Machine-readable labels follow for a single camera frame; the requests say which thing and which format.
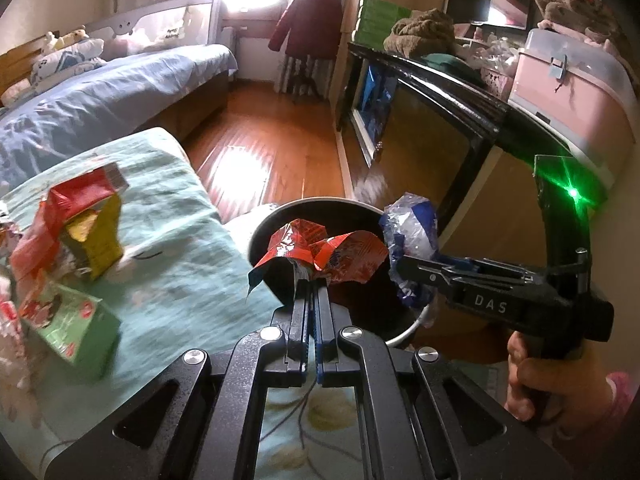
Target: silver bolt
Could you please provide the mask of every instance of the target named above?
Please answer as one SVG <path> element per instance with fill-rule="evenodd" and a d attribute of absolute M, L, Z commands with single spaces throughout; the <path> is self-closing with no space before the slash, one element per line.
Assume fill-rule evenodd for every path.
<path fill-rule="evenodd" d="M 188 352 L 184 353 L 184 356 L 182 358 L 188 365 L 199 365 L 204 361 L 204 352 L 202 350 L 196 349 L 189 350 Z"/>
<path fill-rule="evenodd" d="M 265 341 L 276 341 L 280 339 L 282 335 L 282 330 L 280 330 L 277 326 L 266 326 L 262 330 L 260 330 L 260 337 Z"/>
<path fill-rule="evenodd" d="M 423 346 L 418 350 L 418 357 L 425 362 L 434 363 L 438 360 L 438 351 L 430 346 Z"/>
<path fill-rule="evenodd" d="M 345 339 L 357 339 L 362 335 L 362 330 L 357 326 L 346 326 L 340 333 Z"/>

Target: person's hand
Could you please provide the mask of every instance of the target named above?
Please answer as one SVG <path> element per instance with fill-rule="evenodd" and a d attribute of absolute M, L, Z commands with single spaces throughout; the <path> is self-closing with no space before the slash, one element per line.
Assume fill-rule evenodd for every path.
<path fill-rule="evenodd" d="M 562 397 L 559 426 L 566 434 L 586 430 L 609 411 L 613 402 L 612 390 L 589 341 L 585 341 L 579 359 L 567 361 L 528 358 L 520 332 L 511 335 L 507 350 L 509 386 L 504 407 L 519 420 L 529 420 L 535 413 L 523 386 Z"/>

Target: beige wall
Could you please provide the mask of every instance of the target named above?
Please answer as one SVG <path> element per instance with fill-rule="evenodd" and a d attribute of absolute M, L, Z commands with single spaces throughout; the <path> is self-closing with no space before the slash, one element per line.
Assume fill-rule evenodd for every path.
<path fill-rule="evenodd" d="M 0 54 L 49 30 L 65 34 L 106 15 L 107 0 L 13 0 L 0 16 Z"/>
<path fill-rule="evenodd" d="M 593 282 L 613 304 L 607 367 L 631 372 L 640 382 L 640 146 L 634 146 L 607 203 L 591 223 Z"/>

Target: pink sleeve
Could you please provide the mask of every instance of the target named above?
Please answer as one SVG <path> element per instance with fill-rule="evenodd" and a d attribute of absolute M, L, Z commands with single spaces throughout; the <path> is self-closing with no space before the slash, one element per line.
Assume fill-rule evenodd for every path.
<path fill-rule="evenodd" d="M 607 379 L 615 385 L 615 398 L 609 413 L 580 435 L 568 438 L 556 432 L 553 439 L 554 448 L 577 470 L 588 466 L 585 457 L 596 456 L 616 434 L 633 400 L 627 374 L 614 372 Z"/>

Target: cabinet door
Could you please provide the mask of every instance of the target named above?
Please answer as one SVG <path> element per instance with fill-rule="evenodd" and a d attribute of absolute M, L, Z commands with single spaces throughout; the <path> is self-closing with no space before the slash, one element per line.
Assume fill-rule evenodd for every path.
<path fill-rule="evenodd" d="M 353 184 L 358 200 L 380 209 L 405 192 L 437 208 L 470 150 L 462 133 L 401 86 L 378 147 L 366 177 Z"/>

